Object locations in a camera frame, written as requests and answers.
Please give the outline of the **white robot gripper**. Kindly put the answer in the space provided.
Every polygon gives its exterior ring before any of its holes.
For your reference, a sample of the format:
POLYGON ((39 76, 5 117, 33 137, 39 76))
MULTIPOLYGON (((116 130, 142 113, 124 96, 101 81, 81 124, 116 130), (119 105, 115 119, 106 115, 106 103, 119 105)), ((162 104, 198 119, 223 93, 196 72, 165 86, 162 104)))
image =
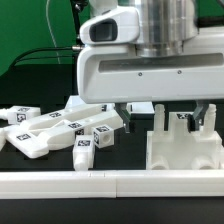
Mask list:
POLYGON ((198 131, 207 100, 224 98, 224 27, 202 28, 178 56, 142 58, 130 45, 87 47, 77 60, 77 85, 87 103, 116 103, 127 133, 127 102, 197 100, 187 124, 198 131))

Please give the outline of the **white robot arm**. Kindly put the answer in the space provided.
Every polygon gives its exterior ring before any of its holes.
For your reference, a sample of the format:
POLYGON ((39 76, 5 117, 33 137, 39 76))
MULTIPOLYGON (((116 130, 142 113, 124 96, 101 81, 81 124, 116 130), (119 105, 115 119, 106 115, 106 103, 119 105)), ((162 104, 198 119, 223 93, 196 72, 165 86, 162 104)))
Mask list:
POLYGON ((194 101, 191 131, 224 99, 224 16, 199 18, 196 0, 118 0, 80 28, 77 89, 113 103, 131 130, 129 102, 194 101))

